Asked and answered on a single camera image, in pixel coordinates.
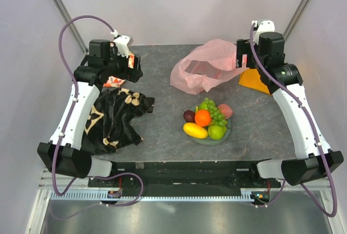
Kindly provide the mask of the green fake grapes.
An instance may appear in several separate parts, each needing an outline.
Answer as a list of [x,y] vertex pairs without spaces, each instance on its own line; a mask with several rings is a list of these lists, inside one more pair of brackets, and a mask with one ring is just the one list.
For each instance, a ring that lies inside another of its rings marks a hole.
[[207,111],[209,111],[211,124],[219,126],[227,125],[225,115],[222,114],[221,110],[216,106],[213,100],[205,98],[205,100],[202,103],[206,106]]

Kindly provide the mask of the green fake lime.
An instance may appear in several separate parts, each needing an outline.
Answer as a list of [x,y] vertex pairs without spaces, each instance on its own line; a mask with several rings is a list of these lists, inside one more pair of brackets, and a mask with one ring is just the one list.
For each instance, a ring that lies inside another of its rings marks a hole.
[[199,110],[208,110],[208,103],[203,101],[200,105],[199,105]]

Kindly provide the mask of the green fake pear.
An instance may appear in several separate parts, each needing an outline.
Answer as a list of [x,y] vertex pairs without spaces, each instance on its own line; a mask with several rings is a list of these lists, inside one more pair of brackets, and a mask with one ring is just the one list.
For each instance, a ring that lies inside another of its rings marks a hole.
[[212,140],[220,140],[222,139],[222,137],[225,135],[227,131],[227,128],[223,125],[210,125],[208,127],[208,136],[212,139]]

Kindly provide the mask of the yellow fake mango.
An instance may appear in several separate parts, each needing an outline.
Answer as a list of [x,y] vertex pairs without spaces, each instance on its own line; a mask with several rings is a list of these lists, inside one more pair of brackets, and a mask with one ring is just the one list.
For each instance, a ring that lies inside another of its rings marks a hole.
[[183,131],[187,135],[197,139],[205,139],[208,137],[208,132],[205,128],[192,122],[185,123],[183,125]]

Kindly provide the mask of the dark red fake plum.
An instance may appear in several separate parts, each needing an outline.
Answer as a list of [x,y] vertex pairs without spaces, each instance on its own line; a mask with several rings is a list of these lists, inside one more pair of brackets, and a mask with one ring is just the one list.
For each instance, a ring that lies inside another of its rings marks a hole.
[[183,118],[188,123],[195,123],[195,112],[193,110],[186,110],[183,112]]

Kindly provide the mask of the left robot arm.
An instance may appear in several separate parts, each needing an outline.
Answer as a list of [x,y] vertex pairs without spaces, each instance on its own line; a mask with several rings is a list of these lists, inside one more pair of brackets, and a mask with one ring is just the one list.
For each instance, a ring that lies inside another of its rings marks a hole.
[[37,153],[50,172],[75,178],[100,176],[107,187],[115,186],[119,174],[109,161],[82,150],[82,137],[92,107],[104,83],[114,76],[133,83],[143,73],[140,57],[131,55],[132,38],[119,35],[114,40],[92,40],[89,54],[73,73],[73,85],[63,116],[47,143],[40,143]]

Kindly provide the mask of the fake peach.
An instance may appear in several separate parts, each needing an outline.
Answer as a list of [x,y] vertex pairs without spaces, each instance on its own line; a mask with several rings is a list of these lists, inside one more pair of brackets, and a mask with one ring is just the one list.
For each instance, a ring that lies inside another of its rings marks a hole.
[[221,114],[224,115],[225,119],[229,119],[234,114],[233,109],[227,104],[220,104],[218,109],[220,110]]

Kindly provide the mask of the pink plastic bag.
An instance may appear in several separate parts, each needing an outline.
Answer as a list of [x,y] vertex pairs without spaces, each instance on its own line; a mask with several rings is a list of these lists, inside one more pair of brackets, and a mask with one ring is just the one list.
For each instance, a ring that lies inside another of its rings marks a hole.
[[172,69],[170,85],[188,94],[210,91],[247,69],[243,61],[236,64],[236,45],[214,39],[196,47]]

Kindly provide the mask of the fake orange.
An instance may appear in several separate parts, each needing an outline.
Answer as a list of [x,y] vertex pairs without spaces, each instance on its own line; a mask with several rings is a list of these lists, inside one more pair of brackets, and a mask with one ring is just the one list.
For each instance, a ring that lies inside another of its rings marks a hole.
[[208,110],[198,110],[195,113],[195,123],[200,127],[207,127],[211,120],[212,118]]

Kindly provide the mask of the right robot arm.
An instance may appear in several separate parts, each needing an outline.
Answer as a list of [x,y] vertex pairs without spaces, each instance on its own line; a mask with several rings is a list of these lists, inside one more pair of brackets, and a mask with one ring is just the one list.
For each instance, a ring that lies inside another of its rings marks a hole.
[[258,42],[236,42],[237,65],[255,68],[260,80],[279,105],[293,138],[295,158],[263,160],[248,173],[249,183],[261,187],[268,178],[280,178],[292,186],[325,178],[324,163],[331,172],[344,161],[322,136],[308,105],[302,77],[294,64],[286,63],[285,39],[281,33],[264,32]]

